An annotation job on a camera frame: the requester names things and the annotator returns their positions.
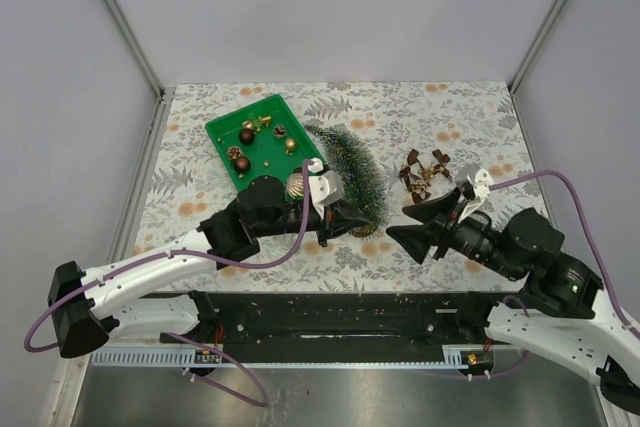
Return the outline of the small green christmas tree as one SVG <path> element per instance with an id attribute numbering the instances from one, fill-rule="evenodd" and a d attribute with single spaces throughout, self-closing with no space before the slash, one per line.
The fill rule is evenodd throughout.
<path id="1" fill-rule="evenodd" d="M 321 143 L 325 159 L 341 176 L 345 200 L 374 220 L 377 232 L 389 218 L 387 187 L 365 142 L 345 126 L 321 127 L 307 123 L 304 128 Z"/>

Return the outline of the brown ribbon pinecone ornament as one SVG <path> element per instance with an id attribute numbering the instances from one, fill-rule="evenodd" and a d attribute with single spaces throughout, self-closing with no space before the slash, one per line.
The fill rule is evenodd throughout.
<path id="1" fill-rule="evenodd" d="M 451 161 L 450 156 L 440 149 L 434 150 L 432 155 L 435 158 L 435 163 L 425 166 L 419 158 L 420 153 L 416 149 L 411 149 L 407 155 L 406 164 L 398 173 L 398 178 L 404 183 L 414 204 L 422 203 L 431 197 L 429 188 L 438 175 L 443 176 L 449 182 L 453 181 L 447 168 Z"/>

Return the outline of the green plastic tray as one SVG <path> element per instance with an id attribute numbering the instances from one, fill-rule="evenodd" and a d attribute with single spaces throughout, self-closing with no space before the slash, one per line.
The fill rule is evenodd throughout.
<path id="1" fill-rule="evenodd" d="M 253 144 L 240 143 L 238 133 L 243 129 L 242 123 L 249 118 L 266 115 L 272 117 L 271 125 L 261 131 L 254 131 L 256 136 Z M 283 125 L 286 129 L 286 136 L 281 139 L 273 134 L 277 125 Z M 246 189 L 258 176 L 269 175 L 286 181 L 304 160 L 322 157 L 305 128 L 279 94 L 217 117 L 205 124 L 205 131 L 238 191 Z M 285 141 L 288 138 L 293 138 L 298 143 L 297 150 L 291 154 L 285 152 Z M 231 146 L 240 147 L 243 156 L 251 161 L 248 173 L 239 174 L 234 170 L 233 161 L 227 157 L 227 150 Z"/>

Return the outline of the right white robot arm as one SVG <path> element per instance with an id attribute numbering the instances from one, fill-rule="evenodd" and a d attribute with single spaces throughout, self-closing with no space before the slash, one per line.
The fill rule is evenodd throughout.
<path id="1" fill-rule="evenodd" d="M 639 412 L 639 340 L 622 320 L 602 276 L 562 250 L 563 234 L 535 209 L 502 230 L 480 207 L 488 185 L 456 188 L 403 212 L 414 224 L 386 233 L 417 263 L 453 250 L 510 281 L 524 284 L 515 307 L 470 292 L 458 307 L 457 335 L 524 348 L 597 386 L 606 400 Z"/>

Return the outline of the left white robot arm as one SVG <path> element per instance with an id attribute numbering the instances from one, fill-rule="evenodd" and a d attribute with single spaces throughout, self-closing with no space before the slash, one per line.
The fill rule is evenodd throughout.
<path id="1" fill-rule="evenodd" d="M 301 241 L 313 232 L 325 245 L 372 224 L 372 215 L 346 198 L 336 172 L 294 176 L 302 183 L 302 194 L 291 196 L 280 179 L 261 175 L 224 209 L 147 254 L 87 269 L 74 261 L 59 265 L 47 298 L 54 348 L 63 358 L 76 358 L 115 338 L 152 332 L 187 334 L 205 342 L 217 329 L 214 314 L 188 295 L 180 307 L 151 307 L 150 293 L 226 267 L 276 267 L 298 249 L 292 246 L 275 260 L 252 263 L 262 238 L 293 234 Z"/>

